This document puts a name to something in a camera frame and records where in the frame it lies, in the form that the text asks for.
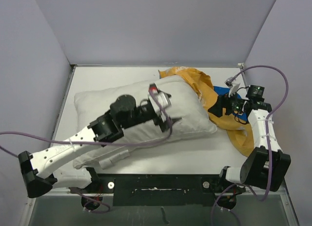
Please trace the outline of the blue yellow Mickey pillowcase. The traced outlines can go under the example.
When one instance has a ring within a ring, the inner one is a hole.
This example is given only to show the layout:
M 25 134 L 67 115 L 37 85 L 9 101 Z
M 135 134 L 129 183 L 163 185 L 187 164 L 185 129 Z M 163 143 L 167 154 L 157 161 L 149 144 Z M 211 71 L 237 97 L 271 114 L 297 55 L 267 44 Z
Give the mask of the blue yellow Mickey pillowcase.
M 212 84 L 211 77 L 202 71 L 191 67 L 172 67 L 160 71 L 160 78 L 177 75 L 181 77 L 197 94 L 203 108 L 208 111 L 210 120 L 220 129 L 227 132 L 232 145 L 244 156 L 248 157 L 254 149 L 252 128 L 246 119 L 238 120 L 226 108 L 228 96 L 217 93 Z

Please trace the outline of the white pillow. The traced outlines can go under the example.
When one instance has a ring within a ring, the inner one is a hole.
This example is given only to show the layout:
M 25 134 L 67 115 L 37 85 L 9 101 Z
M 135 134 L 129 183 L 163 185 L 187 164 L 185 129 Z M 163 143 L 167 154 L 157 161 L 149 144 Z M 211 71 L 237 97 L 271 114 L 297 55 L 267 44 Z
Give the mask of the white pillow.
M 217 131 L 209 120 L 197 94 L 183 78 L 174 75 L 155 82 L 163 92 L 171 95 L 171 106 L 166 113 L 173 120 L 173 131 L 162 132 L 154 122 L 161 118 L 159 107 L 149 95 L 149 81 L 110 88 L 101 91 L 85 91 L 74 96 L 78 114 L 78 131 L 89 126 L 92 121 L 109 116 L 109 122 L 120 125 L 124 136 L 117 140 L 120 146 L 105 146 L 93 149 L 73 160 L 73 166 L 99 165 L 102 169 L 111 167 L 121 159 L 130 156 L 137 149 L 136 144 L 146 143 L 152 147 L 171 134 L 168 141 L 203 138 Z

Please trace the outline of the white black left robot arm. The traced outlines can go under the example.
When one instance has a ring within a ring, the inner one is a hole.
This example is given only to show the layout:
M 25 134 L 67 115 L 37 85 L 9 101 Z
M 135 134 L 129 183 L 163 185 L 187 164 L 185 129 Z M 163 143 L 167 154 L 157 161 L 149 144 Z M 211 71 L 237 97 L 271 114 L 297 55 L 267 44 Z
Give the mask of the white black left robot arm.
M 170 118 L 165 109 L 171 106 L 171 95 L 159 92 L 138 106 L 133 96 L 124 94 L 110 105 L 110 109 L 72 137 L 54 142 L 43 151 L 18 155 L 22 177 L 29 198 L 37 198 L 54 188 L 86 189 L 94 192 L 99 178 L 93 168 L 61 170 L 79 156 L 106 145 L 116 145 L 124 136 L 124 129 L 153 121 L 162 132 L 172 132 L 179 117 Z

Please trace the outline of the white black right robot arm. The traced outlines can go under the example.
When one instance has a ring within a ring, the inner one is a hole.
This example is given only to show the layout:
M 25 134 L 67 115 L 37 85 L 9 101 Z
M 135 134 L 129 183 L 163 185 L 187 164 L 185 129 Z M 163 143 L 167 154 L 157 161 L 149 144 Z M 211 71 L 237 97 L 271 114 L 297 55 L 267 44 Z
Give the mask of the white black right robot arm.
M 285 154 L 275 137 L 272 119 L 272 107 L 263 98 L 264 87 L 247 87 L 245 98 L 237 91 L 239 84 L 229 87 L 228 93 L 218 96 L 216 103 L 208 110 L 217 117 L 233 115 L 236 121 L 244 115 L 253 133 L 254 149 L 240 168 L 225 166 L 217 179 L 218 188 L 229 191 L 234 184 L 254 186 L 277 191 L 291 164 L 291 158 Z

